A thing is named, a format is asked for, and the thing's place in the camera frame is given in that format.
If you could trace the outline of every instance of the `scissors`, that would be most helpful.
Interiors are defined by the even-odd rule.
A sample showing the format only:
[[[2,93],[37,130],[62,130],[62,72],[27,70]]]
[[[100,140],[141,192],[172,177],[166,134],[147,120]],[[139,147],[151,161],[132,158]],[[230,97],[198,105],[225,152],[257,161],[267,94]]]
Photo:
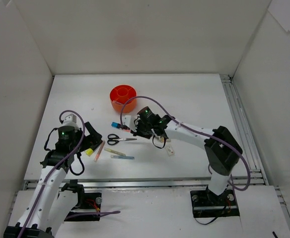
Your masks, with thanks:
[[[109,145],[116,145],[117,143],[119,143],[120,141],[131,141],[131,140],[137,140],[136,138],[120,138],[118,135],[116,134],[109,134],[107,136],[108,141],[107,143]]]

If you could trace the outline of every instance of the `screw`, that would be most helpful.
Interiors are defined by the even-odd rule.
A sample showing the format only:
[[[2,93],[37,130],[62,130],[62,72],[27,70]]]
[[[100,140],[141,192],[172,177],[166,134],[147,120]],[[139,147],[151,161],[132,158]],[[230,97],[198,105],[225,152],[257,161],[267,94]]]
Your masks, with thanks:
[[[97,197],[97,198],[95,199],[95,203],[96,203],[97,205],[100,205],[101,202],[102,202],[102,198],[101,198],[101,197]]]
[[[228,195],[228,199],[229,199],[229,201],[233,201],[234,200],[234,196],[230,193],[229,195]]]
[[[193,195],[191,197],[191,199],[194,201],[194,202],[197,202],[198,201],[198,196],[197,195]]]

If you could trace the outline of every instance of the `red wire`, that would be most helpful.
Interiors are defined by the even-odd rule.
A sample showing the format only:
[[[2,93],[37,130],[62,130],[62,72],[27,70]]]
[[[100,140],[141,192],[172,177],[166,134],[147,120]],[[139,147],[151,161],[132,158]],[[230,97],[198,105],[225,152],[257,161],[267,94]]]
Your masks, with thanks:
[[[229,199],[227,199],[226,201],[229,204],[229,210],[230,210],[231,209],[231,203],[230,203]]]
[[[87,199],[85,202],[88,203],[88,204],[90,204],[92,207],[95,208],[95,210],[96,210],[97,212],[99,212],[99,209],[100,209],[100,208],[97,207],[97,205],[96,205],[96,203],[95,203],[94,200]]]

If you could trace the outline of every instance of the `black cable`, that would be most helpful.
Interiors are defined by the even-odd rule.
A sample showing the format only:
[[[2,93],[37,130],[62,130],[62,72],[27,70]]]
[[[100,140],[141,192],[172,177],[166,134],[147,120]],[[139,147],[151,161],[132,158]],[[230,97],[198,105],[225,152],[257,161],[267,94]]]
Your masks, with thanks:
[[[46,143],[44,145],[44,150],[45,151],[51,151],[51,149],[47,148],[47,146],[48,146],[48,142],[49,142],[50,136],[51,136],[52,132],[54,132],[55,130],[58,130],[58,128],[57,127],[53,128],[52,131],[50,131],[50,133],[48,135],[48,138],[47,138]]]
[[[209,225],[209,224],[211,224],[212,222],[214,222],[216,219],[218,219],[220,217],[220,215],[219,216],[217,216],[217,217],[215,217],[215,218],[213,218],[211,221],[209,221],[209,222],[207,222],[207,223],[201,223],[201,222],[198,222],[197,221],[197,218],[195,218],[195,221],[196,222],[198,222],[200,225],[204,225],[204,226],[206,226],[206,225]]]
[[[272,232],[272,234],[274,235],[275,238],[278,238],[275,232]]]
[[[154,145],[156,148],[158,148],[158,149],[162,149],[162,148],[165,147],[165,145],[166,145],[166,138],[164,138],[164,144],[163,144],[163,147],[159,147],[159,146],[155,145],[155,144],[154,144],[154,138],[155,138],[155,136],[153,135],[153,140],[152,140],[152,142],[153,142],[153,145]]]
[[[72,167],[69,166],[69,169],[70,169],[71,173],[74,174],[75,176],[82,175],[82,174],[84,173],[84,170],[85,170],[84,164],[83,164],[83,162],[82,162],[82,160],[81,160],[81,156],[80,156],[80,155],[77,155],[77,159],[79,160],[79,162],[80,162],[80,164],[81,164],[81,166],[82,166],[82,171],[81,171],[80,173],[76,173],[76,172],[74,172],[74,171],[72,170]]]

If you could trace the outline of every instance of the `white wall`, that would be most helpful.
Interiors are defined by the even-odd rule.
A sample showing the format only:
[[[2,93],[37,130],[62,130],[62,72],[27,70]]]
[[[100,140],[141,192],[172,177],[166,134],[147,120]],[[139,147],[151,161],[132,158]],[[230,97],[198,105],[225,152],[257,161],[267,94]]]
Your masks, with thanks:
[[[53,74],[232,74],[270,2],[14,1]]]
[[[290,33],[266,13],[234,77],[269,181],[290,212]]]
[[[52,76],[13,2],[0,0],[0,237],[21,188]]]

